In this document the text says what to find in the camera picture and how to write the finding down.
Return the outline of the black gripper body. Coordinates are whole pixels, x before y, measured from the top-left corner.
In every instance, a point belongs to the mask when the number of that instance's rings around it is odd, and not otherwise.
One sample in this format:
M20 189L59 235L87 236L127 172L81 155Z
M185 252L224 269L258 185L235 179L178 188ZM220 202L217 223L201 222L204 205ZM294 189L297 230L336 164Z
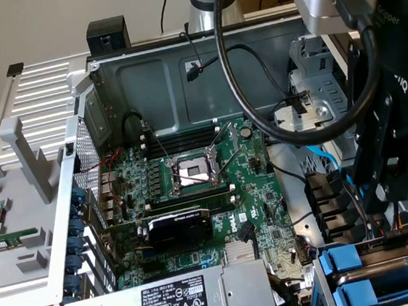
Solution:
M369 71L378 83L367 112L375 139L408 139L408 0L356 2L358 29Z

